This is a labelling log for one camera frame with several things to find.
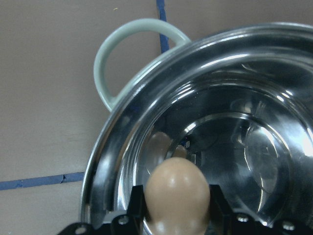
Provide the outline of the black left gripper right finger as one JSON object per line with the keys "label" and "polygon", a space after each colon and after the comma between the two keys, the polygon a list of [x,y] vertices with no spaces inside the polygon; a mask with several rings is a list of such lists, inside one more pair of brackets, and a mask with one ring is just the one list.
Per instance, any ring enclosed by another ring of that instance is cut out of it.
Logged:
{"label": "black left gripper right finger", "polygon": [[233,210],[226,200],[219,185],[209,185],[210,188],[210,220],[218,235],[231,235],[233,232]]}

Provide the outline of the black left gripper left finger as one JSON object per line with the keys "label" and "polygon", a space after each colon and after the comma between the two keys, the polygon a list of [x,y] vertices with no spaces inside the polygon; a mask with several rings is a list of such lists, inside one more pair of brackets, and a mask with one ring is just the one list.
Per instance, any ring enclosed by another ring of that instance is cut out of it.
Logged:
{"label": "black left gripper left finger", "polygon": [[133,186],[127,208],[130,218],[131,235],[143,234],[144,220],[144,189],[143,185]]}

